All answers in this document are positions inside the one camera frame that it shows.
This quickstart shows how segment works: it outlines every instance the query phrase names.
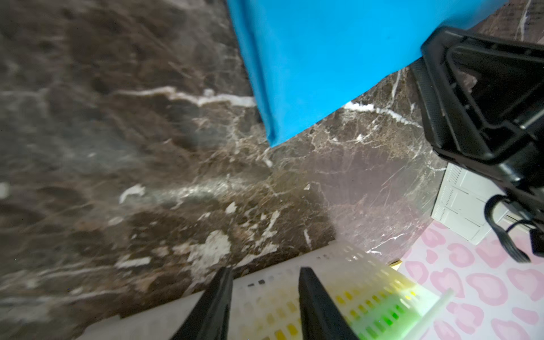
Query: blue sheet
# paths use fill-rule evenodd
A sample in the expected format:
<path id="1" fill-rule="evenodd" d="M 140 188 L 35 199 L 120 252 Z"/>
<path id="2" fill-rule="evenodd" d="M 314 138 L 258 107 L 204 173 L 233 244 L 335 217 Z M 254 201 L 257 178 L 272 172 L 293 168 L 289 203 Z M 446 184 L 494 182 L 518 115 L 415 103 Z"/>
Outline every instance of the blue sheet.
<path id="1" fill-rule="evenodd" d="M 421 56 L 441 25 L 470 28 L 505 0 L 227 0 L 270 146 Z"/>

